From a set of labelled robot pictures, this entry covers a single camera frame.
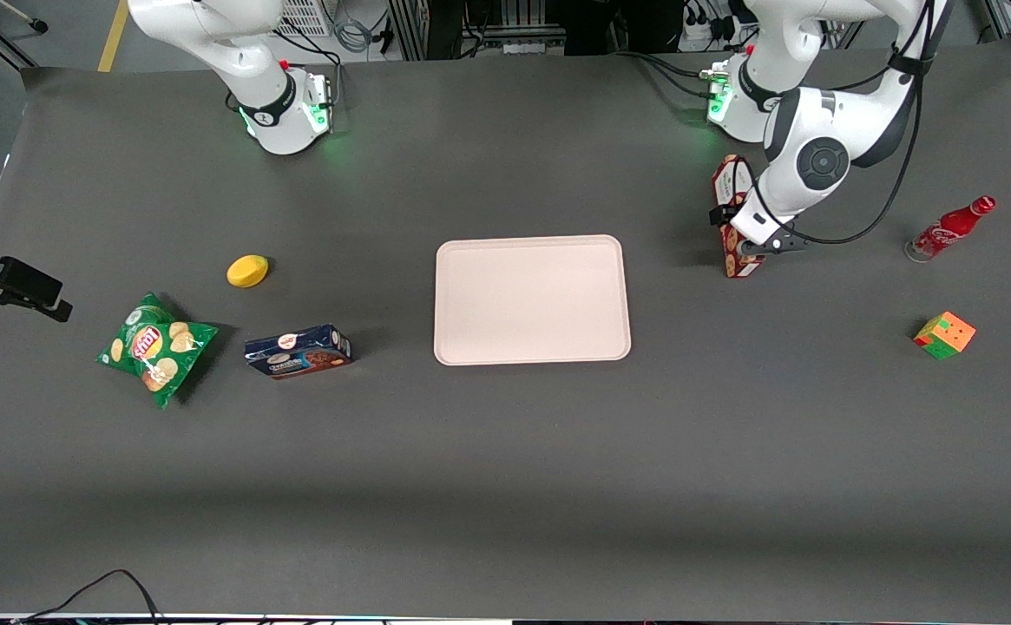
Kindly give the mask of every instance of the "yellow floor line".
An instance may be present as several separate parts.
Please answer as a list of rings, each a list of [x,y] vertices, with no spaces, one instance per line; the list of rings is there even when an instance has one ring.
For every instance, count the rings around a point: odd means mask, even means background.
[[[127,24],[127,0],[119,0],[119,7],[115,8],[115,16],[112,17],[112,27],[107,31],[107,40],[104,42],[104,52],[100,55],[100,64],[96,66],[96,71],[112,71],[112,62],[115,61],[115,52],[119,50],[119,38],[123,36],[123,26]]]

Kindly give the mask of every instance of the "lay's logo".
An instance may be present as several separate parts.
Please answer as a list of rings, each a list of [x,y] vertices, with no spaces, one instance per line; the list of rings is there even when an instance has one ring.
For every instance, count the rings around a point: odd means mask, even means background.
[[[160,351],[162,351],[162,333],[157,331],[155,326],[141,329],[131,343],[131,356],[135,357],[135,360],[153,358]]]

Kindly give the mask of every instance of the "rubik's cube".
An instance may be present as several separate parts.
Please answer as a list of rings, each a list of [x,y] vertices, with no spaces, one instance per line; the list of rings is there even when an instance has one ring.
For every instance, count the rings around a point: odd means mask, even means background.
[[[952,312],[941,312],[922,328],[914,343],[938,360],[963,352],[977,330]]]

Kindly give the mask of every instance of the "bottle cap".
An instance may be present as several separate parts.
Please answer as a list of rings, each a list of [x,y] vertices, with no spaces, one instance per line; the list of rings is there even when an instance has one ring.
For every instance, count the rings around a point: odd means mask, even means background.
[[[995,198],[990,195],[981,195],[977,201],[972,202],[972,212],[977,214],[988,214],[995,208]]]
[[[227,281],[233,287],[241,289],[253,287],[259,284],[267,276],[270,270],[270,261],[264,256],[251,254],[232,262],[227,268]]]

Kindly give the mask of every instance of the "ventilation grille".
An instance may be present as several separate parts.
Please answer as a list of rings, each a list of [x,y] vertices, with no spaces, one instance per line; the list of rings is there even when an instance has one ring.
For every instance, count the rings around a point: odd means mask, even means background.
[[[300,28],[308,36],[328,36],[332,33],[331,25],[328,23],[326,11],[334,10],[339,0],[285,0],[285,10],[282,16],[295,27]],[[282,22],[278,26],[278,32],[285,36],[297,36],[299,34],[291,25]]]

